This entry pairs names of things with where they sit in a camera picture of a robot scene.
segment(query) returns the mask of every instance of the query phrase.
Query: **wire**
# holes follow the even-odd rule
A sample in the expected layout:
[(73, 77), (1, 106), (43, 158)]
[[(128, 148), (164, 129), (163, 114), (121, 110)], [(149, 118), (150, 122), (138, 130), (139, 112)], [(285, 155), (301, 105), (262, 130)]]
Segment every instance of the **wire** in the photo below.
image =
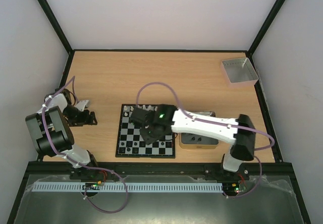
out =
[(75, 94), (73, 94), (71, 91), (69, 91), (69, 93), (70, 93), (70, 95), (72, 95), (72, 96), (73, 96), (73, 98), (74, 98), (73, 106), (75, 106), (75, 104), (76, 104), (76, 96), (75, 96)]
[(269, 144), (268, 146), (265, 146), (265, 147), (258, 147), (258, 148), (255, 148), (255, 149), (254, 149), (255, 151), (259, 151), (259, 150), (264, 150), (264, 149), (267, 149), (267, 148), (271, 148), (271, 147), (272, 147), (272, 146), (274, 146), (274, 144), (275, 144), (275, 140), (274, 140), (274, 138), (273, 138), (271, 135), (267, 134), (266, 132), (262, 132), (262, 131), (260, 131), (260, 130), (257, 130), (257, 129), (253, 129), (253, 128), (250, 128), (250, 127), (239, 126), (239, 125), (230, 125), (230, 124), (226, 124), (226, 123), (213, 122), (213, 121), (204, 120), (204, 119), (200, 119), (200, 118), (193, 118), (193, 116), (192, 116), (192, 115), (190, 115), (189, 113), (187, 113), (187, 112), (184, 110), (184, 108), (183, 108), (183, 106), (182, 106), (182, 103), (181, 103), (181, 101), (179, 100), (179, 98), (178, 98), (178, 96), (177, 96), (177, 94), (176, 94), (175, 90), (174, 90), (171, 86), (169, 86), (168, 84), (163, 83), (163, 82), (151, 82), (151, 83), (148, 83), (148, 84), (146, 84), (146, 85), (142, 86), (142, 87), (141, 87), (141, 89), (140, 89), (140, 90), (138, 91), (138, 93), (137, 93), (136, 106), (138, 106), (138, 103), (139, 103), (139, 96), (140, 96), (140, 93), (141, 93), (141, 92), (142, 92), (146, 87), (148, 87), (148, 86), (150, 86), (150, 85), (162, 85), (162, 86), (164, 86), (164, 87), (168, 88), (168, 89), (172, 92), (172, 94), (173, 94), (173, 96), (174, 96), (174, 98), (175, 98), (175, 100), (176, 100), (176, 103), (177, 103), (177, 105), (178, 105), (178, 108), (183, 112), (183, 114), (184, 114), (185, 116), (187, 116), (188, 118), (190, 118), (190, 119), (192, 119), (192, 120), (195, 120), (195, 121), (198, 121), (198, 122), (209, 123), (209, 124), (213, 124), (213, 125), (219, 125), (219, 126), (223, 126), (223, 127), (233, 127), (233, 128), (238, 128), (238, 129), (241, 129), (241, 130), (246, 130), (246, 131), (250, 131), (250, 132), (254, 132), (254, 133), (259, 133), (259, 134), (261, 134), (261, 135), (264, 135), (265, 137), (268, 137), (268, 138), (269, 138), (269, 140), (270, 140), (270, 144)]
[(240, 173), (238, 173), (238, 176), (241, 178), (241, 183), (244, 184), (245, 187), (247, 187), (243, 176)]
[(58, 152), (57, 149), (55, 148), (53, 142), (52, 142), (52, 139), (50, 137), (50, 134), (49, 134), (49, 130), (47, 128), (47, 123), (46, 123), (46, 117), (45, 117), (45, 111), (46, 111), (46, 108), (48, 106), (48, 104), (50, 103), (51, 99), (54, 98), (55, 96), (57, 96), (58, 94), (60, 94), (71, 82), (72, 82), (72, 90), (73, 90), (73, 94), (75, 95), (75, 90), (74, 90), (74, 81), (75, 81), (75, 76), (73, 76), (69, 82), (67, 82), (66, 85), (64, 85), (59, 91), (57, 91), (54, 95), (52, 95), (51, 97), (48, 98), (48, 100), (45, 102), (45, 104), (43, 104), (43, 107), (42, 107), (42, 111), (41, 111), (41, 118), (42, 118), (42, 122), (43, 122), (43, 125), (44, 125), (44, 129), (45, 129), (45, 133), (46, 133), (46, 136), (48, 138), (48, 141), (49, 141), (49, 144), (53, 150), (53, 152), (56, 154), (56, 155), (62, 155), (64, 156), (65, 159), (69, 160), (70, 162), (74, 163), (74, 164), (78, 164), (79, 166), (81, 167), (84, 167), (86, 169), (89, 169), (89, 170), (101, 170), (101, 171), (106, 171), (106, 172), (109, 172), (115, 176), (117, 176), (119, 178), (119, 180), (123, 183), (124, 187), (125, 187), (125, 190), (126, 190), (126, 199), (124, 201), (124, 203), (122, 204), (122, 206), (117, 209), (117, 210), (113, 210), (113, 211), (108, 211), (108, 210), (103, 210), (99, 207), (97, 207), (95, 204), (93, 204), (91, 202), (91, 200), (89, 198), (86, 198), (86, 191), (84, 192), (84, 195), (85, 195), (85, 199), (98, 211), (100, 212), (103, 212), (103, 213), (117, 213), (121, 210), (123, 210), (127, 203), (128, 203), (128, 198), (129, 198), (129, 193), (128, 193), (128, 187), (126, 185), (126, 182), (124, 181), (124, 179), (118, 175), (116, 172), (114, 172), (113, 170), (108, 170), (108, 169), (105, 169), (105, 168), (102, 168), (102, 167), (90, 167), (90, 166), (86, 166), (80, 162), (77, 162), (75, 160), (73, 160), (72, 158), (70, 158), (68, 155), (66, 155), (65, 153), (63, 152)]
[(257, 157), (257, 156), (254, 156), (254, 158), (256, 158), (258, 160), (258, 163), (259, 163), (259, 178), (256, 182), (256, 184), (252, 187), (251, 190), (249, 190), (248, 192), (242, 194), (242, 195), (236, 195), (236, 196), (229, 196), (227, 195), (225, 192), (223, 192), (223, 195), (226, 197), (226, 198), (240, 198), (240, 197), (244, 197), (246, 195), (249, 195), (251, 194), (256, 188), (257, 186), (260, 184), (260, 181), (261, 181), (261, 176), (262, 176), (262, 165), (261, 165), (261, 161), (260, 159)]
[(105, 184), (105, 181), (106, 181), (106, 178), (107, 178), (107, 174), (106, 174), (106, 171), (100, 171), (99, 173), (102, 173), (103, 174), (103, 184)]

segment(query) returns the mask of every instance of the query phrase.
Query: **white cable tray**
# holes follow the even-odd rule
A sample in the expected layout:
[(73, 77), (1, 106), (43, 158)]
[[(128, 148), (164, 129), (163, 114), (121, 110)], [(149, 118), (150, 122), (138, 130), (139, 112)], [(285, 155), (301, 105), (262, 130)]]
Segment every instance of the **white cable tray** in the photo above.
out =
[[(130, 193), (222, 193), (219, 183), (127, 183)], [(85, 183), (79, 182), (36, 182), (32, 192), (80, 192)], [(125, 192), (122, 183), (105, 183), (88, 192)]]

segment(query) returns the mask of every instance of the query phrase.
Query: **checkered board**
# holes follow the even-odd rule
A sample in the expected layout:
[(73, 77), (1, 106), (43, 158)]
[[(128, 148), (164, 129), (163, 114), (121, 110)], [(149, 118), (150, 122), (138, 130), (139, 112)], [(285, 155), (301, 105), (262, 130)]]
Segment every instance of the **checkered board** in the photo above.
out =
[[(175, 158), (175, 137), (173, 134), (146, 145), (139, 133), (140, 128), (129, 123), (129, 117), (135, 107), (134, 104), (123, 104), (121, 107), (116, 157)], [(148, 110), (155, 109), (156, 105), (140, 104), (138, 107)]]

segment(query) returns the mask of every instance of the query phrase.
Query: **white robotic arm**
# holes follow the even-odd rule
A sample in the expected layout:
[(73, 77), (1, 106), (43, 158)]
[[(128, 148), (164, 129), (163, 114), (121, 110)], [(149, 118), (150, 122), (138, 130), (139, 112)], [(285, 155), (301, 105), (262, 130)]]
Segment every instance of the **white robotic arm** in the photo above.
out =
[[(45, 111), (47, 126), (44, 126), (41, 120), (42, 108), (37, 113), (27, 116), (26, 124), (39, 154), (61, 157), (77, 169), (81, 167), (78, 163), (88, 165), (91, 157), (87, 150), (74, 143), (69, 126), (96, 125), (97, 121), (94, 112), (85, 109), (89, 106), (89, 100), (82, 100), (73, 106), (69, 95), (69, 91), (64, 90), (52, 98)], [(54, 153), (44, 132), (45, 127), (48, 128), (56, 149), (64, 154)], [(69, 161), (67, 156), (78, 163)]]
[[(202, 116), (188, 111), (184, 114), (173, 105), (161, 104), (157, 107), (157, 111), (135, 108), (130, 122), (141, 126), (140, 134), (146, 144), (151, 144), (171, 132), (206, 136), (231, 144), (223, 161), (223, 169), (227, 171), (236, 172), (243, 161), (253, 160), (255, 134), (231, 127), (242, 124), (254, 128), (250, 118), (246, 115), (240, 115), (238, 119), (224, 119)], [(229, 127), (210, 122), (229, 124)]]

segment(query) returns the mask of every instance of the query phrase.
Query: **wooden table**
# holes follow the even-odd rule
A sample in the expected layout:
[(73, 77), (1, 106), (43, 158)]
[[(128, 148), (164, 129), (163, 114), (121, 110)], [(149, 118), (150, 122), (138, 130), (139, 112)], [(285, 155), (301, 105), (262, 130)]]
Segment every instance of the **wooden table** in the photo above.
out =
[[(75, 91), (80, 100), (90, 99), (97, 126), (72, 127), (75, 143), (89, 150), (97, 161), (105, 162), (221, 162), (229, 144), (220, 142), (216, 149), (189, 150), (179, 146), (176, 158), (115, 157), (121, 104), (135, 103), (138, 90), (152, 81), (171, 85), (186, 110), (215, 111), (217, 117), (237, 118), (249, 115), (255, 127), (265, 131), (254, 87), (231, 89), (220, 71), (225, 59), (245, 57), (244, 53), (220, 52), (112, 52), (77, 51), (68, 80), (76, 76)], [(162, 86), (150, 86), (141, 96), (142, 104), (176, 104)], [(256, 147), (268, 139), (256, 136)], [(271, 149), (256, 152), (262, 162), (274, 162)], [(44, 161), (59, 161), (48, 157)]]

